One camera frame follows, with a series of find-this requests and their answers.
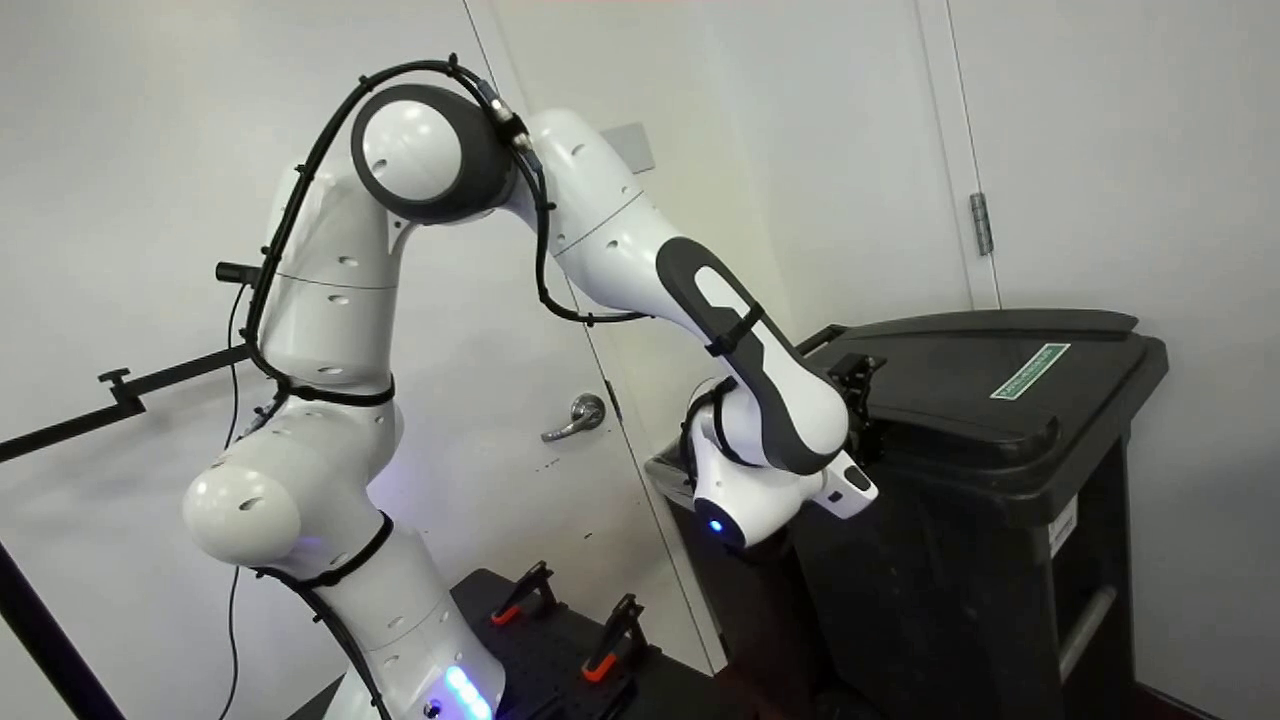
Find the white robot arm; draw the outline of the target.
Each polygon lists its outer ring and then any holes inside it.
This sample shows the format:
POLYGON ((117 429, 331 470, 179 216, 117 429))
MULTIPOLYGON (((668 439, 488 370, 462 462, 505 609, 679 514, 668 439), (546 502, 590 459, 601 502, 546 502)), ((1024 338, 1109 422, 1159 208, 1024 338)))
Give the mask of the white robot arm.
POLYGON ((725 363, 684 416, 690 512, 721 545, 750 548, 807 502, 853 521, 875 498, 846 400, 578 115, 523 115, 460 58, 407 58, 364 74, 316 144, 349 166, 294 166, 249 273, 249 360, 274 400, 189 484, 184 528, 327 624, 349 671, 322 720, 497 720, 508 700, 508 667, 429 545, 366 497, 402 434, 393 315, 402 236, 422 225, 508 208, 589 294, 589 325, 668 318, 725 363))

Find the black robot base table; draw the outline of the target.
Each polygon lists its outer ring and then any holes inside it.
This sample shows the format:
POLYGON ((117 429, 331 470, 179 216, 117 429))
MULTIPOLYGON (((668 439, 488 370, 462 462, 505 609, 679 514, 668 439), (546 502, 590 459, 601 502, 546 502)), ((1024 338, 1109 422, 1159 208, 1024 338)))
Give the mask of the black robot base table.
POLYGON ((482 692, 460 659, 407 708, 393 702, 383 674, 354 659, 286 720, 750 720, 750 713, 706 674, 674 665, 647 638, 641 667, 585 683, 578 665, 602 624, 570 610, 558 597, 546 610, 493 627, 488 610, 516 578, 488 568, 450 586, 450 616, 498 665, 505 689, 482 692))

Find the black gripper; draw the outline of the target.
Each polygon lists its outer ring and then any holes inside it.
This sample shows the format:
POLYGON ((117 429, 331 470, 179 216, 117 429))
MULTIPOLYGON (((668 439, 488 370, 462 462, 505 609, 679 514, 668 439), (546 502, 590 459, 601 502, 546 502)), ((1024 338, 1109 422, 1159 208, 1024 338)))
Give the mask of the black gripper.
POLYGON ((870 421, 870 380, 885 369, 885 356, 842 356, 833 363, 833 382, 846 403, 853 416, 853 434, 862 439, 875 421, 870 421))

